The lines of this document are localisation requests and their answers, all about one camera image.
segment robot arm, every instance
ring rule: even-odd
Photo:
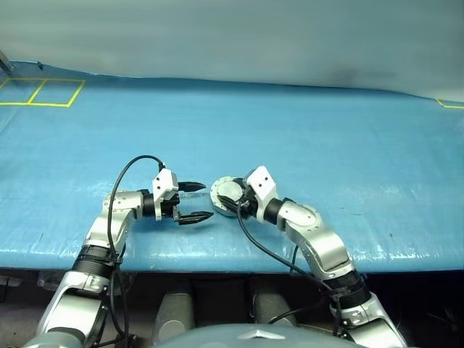
[[[291,239],[302,251],[314,276],[331,289],[331,312],[339,304],[342,336],[365,347],[406,347],[402,335],[382,307],[377,296],[369,292],[347,254],[341,238],[323,224],[316,209],[280,200],[276,183],[264,166],[244,179],[225,177],[213,184],[211,198],[215,208],[226,215],[244,211],[255,216]]]
[[[180,225],[206,220],[211,212],[182,215],[177,208],[178,191],[204,187],[200,183],[179,183],[173,172],[162,168],[153,180],[152,194],[148,190],[117,191],[112,207],[111,241],[107,234],[111,195],[106,196],[72,269],[65,273],[40,320],[36,338],[25,347],[81,348],[98,344],[108,312],[105,297],[110,278],[122,261],[132,221],[142,216],[155,216],[156,221],[173,218]]]

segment white backdrop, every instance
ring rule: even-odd
[[[12,60],[464,102],[464,0],[1,0]]]

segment silver robot arm segment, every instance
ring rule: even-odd
[[[153,180],[153,194],[148,190],[117,191],[111,219],[117,260],[107,235],[111,196],[107,195],[72,269],[65,273],[40,320],[37,336],[25,347],[87,348],[98,344],[108,312],[105,297],[110,278],[116,264],[122,262],[132,221],[142,216],[155,216],[155,220],[173,218],[179,225],[206,220],[211,212],[182,215],[177,209],[178,191],[197,191],[204,187],[195,182],[179,183],[173,172],[163,168]]]
[[[237,194],[238,187],[242,195]],[[245,217],[276,225],[301,249],[314,276],[332,289],[328,295],[333,315],[339,302],[343,337],[370,348],[407,346],[377,296],[368,291],[341,238],[324,225],[316,209],[280,200],[266,167],[258,167],[243,179],[219,179],[213,184],[211,198],[216,210],[225,215],[242,204],[241,210],[248,209]]]

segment blue table surface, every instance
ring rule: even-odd
[[[27,78],[83,78],[69,108],[0,106],[0,267],[69,268],[124,164],[154,154],[182,181],[208,186],[266,165],[281,197],[317,207],[362,272],[464,268],[464,112],[384,91],[137,79],[16,63]],[[0,75],[0,83],[5,75]],[[0,102],[36,86],[8,82]],[[36,102],[75,87],[44,86]],[[148,189],[157,166],[122,182]],[[209,190],[181,211],[211,210]],[[248,221],[290,258],[273,226]],[[299,255],[297,264],[307,267]],[[125,270],[284,272],[236,220],[136,221]]]

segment white wall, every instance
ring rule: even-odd
[[[464,102],[464,0],[1,0],[10,59]]]

